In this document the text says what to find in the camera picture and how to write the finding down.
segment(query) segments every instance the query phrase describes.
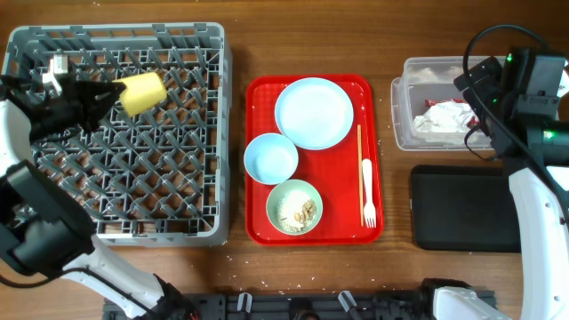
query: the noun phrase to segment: light blue plate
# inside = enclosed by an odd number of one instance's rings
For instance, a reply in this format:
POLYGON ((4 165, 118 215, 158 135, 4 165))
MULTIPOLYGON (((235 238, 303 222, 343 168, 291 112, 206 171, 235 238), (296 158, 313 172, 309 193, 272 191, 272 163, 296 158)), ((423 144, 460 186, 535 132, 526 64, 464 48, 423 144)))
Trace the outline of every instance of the light blue plate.
POLYGON ((291 178, 299 164, 299 153, 284 135, 265 133, 249 143, 244 164, 255 181, 276 185, 291 178))
POLYGON ((299 148, 322 150, 346 137, 354 122, 354 108, 337 84, 310 77, 281 92, 275 121, 278 130, 299 148))

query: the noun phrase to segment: red tray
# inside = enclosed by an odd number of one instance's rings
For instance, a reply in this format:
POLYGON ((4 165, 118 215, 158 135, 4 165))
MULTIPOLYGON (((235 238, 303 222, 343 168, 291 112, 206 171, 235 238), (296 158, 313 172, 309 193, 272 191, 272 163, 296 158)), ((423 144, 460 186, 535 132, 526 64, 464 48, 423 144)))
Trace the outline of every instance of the red tray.
MULTIPOLYGON (((275 122, 278 95, 288 85, 312 76, 262 76, 247 89, 245 142, 267 133, 280 133, 275 122)), ((367 244, 383 231, 383 203, 379 159, 373 119, 372 88, 357 75, 317 75, 339 85, 354 106, 354 123, 348 135, 337 145, 319 151, 297 148, 299 166, 292 179, 305 180, 322 197, 324 211, 318 225, 302 236, 287 236, 268 220, 265 205, 274 186, 266 186, 245 175, 245 224, 247 233, 264 245, 367 244), (360 225, 357 177, 357 125, 362 125, 362 155, 373 164, 373 203, 377 210, 377 228, 360 225)))

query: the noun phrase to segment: cable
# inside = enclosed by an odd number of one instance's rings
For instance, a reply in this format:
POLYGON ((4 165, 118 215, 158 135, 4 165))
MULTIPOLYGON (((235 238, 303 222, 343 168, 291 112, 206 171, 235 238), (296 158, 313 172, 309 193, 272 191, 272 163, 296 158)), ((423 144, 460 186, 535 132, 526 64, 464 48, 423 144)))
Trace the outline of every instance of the cable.
POLYGON ((36 282, 36 283, 32 283, 32 284, 18 284, 18 283, 14 283, 13 281, 10 281, 6 278, 4 278, 3 276, 0 276, 0 283, 7 285, 11 288, 16 288, 16 289, 32 289, 32 288, 37 288, 39 286, 45 285, 50 283, 51 281, 58 279, 62 276, 65 276, 66 274, 72 273, 72 272, 83 272, 88 276, 92 276, 93 278, 101 281, 103 284, 105 284, 107 287, 109 287, 111 290, 117 292, 118 294, 120 294, 121 296, 123 296, 125 299, 129 300, 130 302, 134 303, 135 305, 137 305, 138 307, 140 307, 141 309, 143 309, 144 311, 146 311, 147 313, 155 316, 156 313, 154 311, 152 311, 150 308, 148 308, 147 306, 145 306, 144 304, 142 304, 142 302, 134 299, 134 297, 130 294, 130 293, 126 293, 123 290, 121 290, 120 288, 118 288, 116 285, 112 284, 111 282, 109 282, 109 280, 105 279, 102 276, 99 276, 98 274, 94 273, 93 271, 91 271, 89 268, 70 268, 67 269, 65 271, 62 271, 61 273, 59 273, 57 276, 53 276, 53 277, 48 277, 42 281, 36 282))
POLYGON ((15 283, 15 282, 12 282, 12 281, 6 279, 6 278, 3 277, 3 276, 0 276, 0 284, 9 286, 9 287, 11 287, 11 288, 16 288, 16 289, 32 289, 32 288, 37 288, 37 287, 39 287, 39 286, 42 286, 42 285, 44 285, 44 284, 48 284, 48 283, 50 283, 51 281, 53 281, 53 280, 55 280, 55 279, 57 279, 57 277, 51 277, 51 278, 48 277, 48 278, 46 278, 46 279, 44 279, 44 280, 42 280, 42 281, 39 281, 39 282, 36 282, 36 283, 32 283, 32 284, 17 284, 17 283, 15 283))
POLYGON ((564 219, 561 221, 562 224, 566 224, 567 228, 569 228, 569 212, 567 212, 567 205, 565 205, 565 199, 563 197, 563 191, 561 190, 561 188, 559 187, 559 185, 557 184, 557 182, 555 181, 555 179, 553 179, 553 177, 551 176, 551 174, 549 173, 549 171, 547 170, 547 168, 545 168, 545 166, 541 163, 540 160, 538 160, 532 153, 532 151, 524 144, 524 142, 522 142, 515 133, 513 133, 500 119, 498 119, 498 117, 492 112, 491 109, 489 109, 484 102, 482 101, 482 99, 480 98, 480 95, 478 95, 478 92, 476 90, 476 87, 474 86, 474 83, 472 82, 472 78, 470 77, 470 73, 469 73, 469 56, 470 56, 470 52, 472 52, 472 48, 474 47, 474 45, 476 44, 476 42, 478 42, 478 40, 480 40, 483 36, 486 36, 490 33, 492 33, 493 31, 496 31, 498 29, 504 29, 504 28, 508 28, 508 29, 513 29, 516 31, 519 31, 523 34, 528 35, 529 37, 533 38, 534 40, 536 40, 537 42, 539 42, 542 46, 544 47, 549 47, 549 45, 545 42, 545 40, 543 40, 543 38, 541 38, 540 36, 538 36, 537 34, 535 34, 534 32, 532 32, 531 30, 528 30, 524 27, 520 27, 517 25, 510 25, 510 24, 504 24, 504 25, 497 25, 497 26, 493 26, 490 28, 487 28, 485 30, 480 31, 477 35, 475 35, 472 40, 470 40, 469 45, 466 48, 466 51, 464 52, 464 55, 462 57, 462 71, 464 72, 464 78, 466 80, 466 83, 468 85, 468 87, 470 88, 470 90, 472 91, 472 94, 474 94, 474 97, 477 99, 478 103, 480 103, 480 105, 482 106, 482 109, 484 110, 485 114, 490 117, 490 119, 502 130, 504 131, 504 133, 506 133, 506 135, 525 153, 525 155, 533 162, 535 168, 538 170, 538 172, 534 172, 536 175, 541 176, 542 180, 546 183, 546 185, 548 185, 548 187, 551 189, 551 191, 554 193, 554 195, 556 196, 557 200, 559 201, 559 205, 561 206, 561 211, 563 213, 563 217, 564 219))
POLYGON ((472 153, 474 156, 477 156, 480 160, 484 160, 484 161, 496 160, 498 158, 498 155, 493 155, 493 156, 489 156, 489 157, 482 157, 482 156, 480 156, 480 154, 478 154, 476 151, 474 151, 473 149, 471 149, 469 147, 469 138, 472 135, 472 133, 477 132, 478 129, 480 129, 480 124, 476 124, 475 126, 473 126, 470 129, 470 131, 464 136, 464 145, 470 151, 470 153, 472 153))

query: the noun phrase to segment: black tablet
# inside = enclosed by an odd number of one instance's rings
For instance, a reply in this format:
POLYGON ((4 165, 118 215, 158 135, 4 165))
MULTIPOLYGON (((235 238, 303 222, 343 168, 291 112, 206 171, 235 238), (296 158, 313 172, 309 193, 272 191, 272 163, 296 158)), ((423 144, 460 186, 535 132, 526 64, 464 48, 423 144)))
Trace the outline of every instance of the black tablet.
POLYGON ((501 168, 417 165, 411 197, 419 247, 520 252, 516 207, 501 168))

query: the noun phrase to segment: light blue bowl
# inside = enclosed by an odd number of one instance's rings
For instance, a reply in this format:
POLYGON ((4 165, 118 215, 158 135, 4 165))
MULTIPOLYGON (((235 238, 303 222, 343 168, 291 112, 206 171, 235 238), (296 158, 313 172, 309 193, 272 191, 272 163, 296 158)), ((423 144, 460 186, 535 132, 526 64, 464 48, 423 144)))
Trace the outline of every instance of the light blue bowl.
POLYGON ((288 235, 288 236, 301 236, 310 232, 317 224, 320 222, 322 218, 322 197, 316 190, 316 188, 312 187, 306 181, 303 180, 287 180, 278 186, 274 187, 273 190, 268 194, 267 198, 267 216, 270 224, 275 227, 278 231, 288 235), (310 199, 314 201, 314 204, 317 207, 317 211, 315 212, 314 218, 312 221, 301 231, 296 232, 289 232, 286 231, 284 228, 281 227, 278 221, 278 206, 281 200, 285 197, 288 192, 298 190, 306 193, 309 195, 310 199))
POLYGON ((255 181, 276 185, 291 178, 299 164, 299 153, 284 135, 265 133, 249 143, 244 164, 255 181))

